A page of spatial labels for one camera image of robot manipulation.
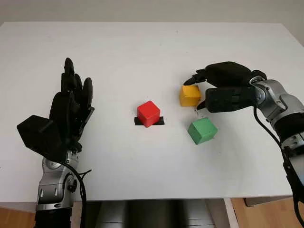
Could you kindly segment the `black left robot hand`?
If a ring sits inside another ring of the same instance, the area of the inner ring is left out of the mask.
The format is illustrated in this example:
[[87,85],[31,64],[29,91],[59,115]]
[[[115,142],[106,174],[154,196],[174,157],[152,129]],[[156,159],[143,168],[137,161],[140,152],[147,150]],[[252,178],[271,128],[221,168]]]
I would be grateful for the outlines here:
[[61,90],[53,98],[49,118],[57,124],[63,144],[71,151],[82,150],[79,140],[95,110],[92,99],[92,79],[88,77],[82,82],[67,57],[61,74]]

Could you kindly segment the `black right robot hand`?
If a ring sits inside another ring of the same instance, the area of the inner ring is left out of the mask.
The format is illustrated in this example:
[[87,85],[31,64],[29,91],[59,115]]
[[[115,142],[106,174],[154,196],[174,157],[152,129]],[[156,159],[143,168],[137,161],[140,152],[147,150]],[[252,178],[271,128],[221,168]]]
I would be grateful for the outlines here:
[[184,85],[207,82],[213,88],[205,92],[205,100],[197,110],[207,108],[211,113],[232,112],[256,105],[255,89],[249,84],[252,71],[235,62],[221,62],[199,69]]

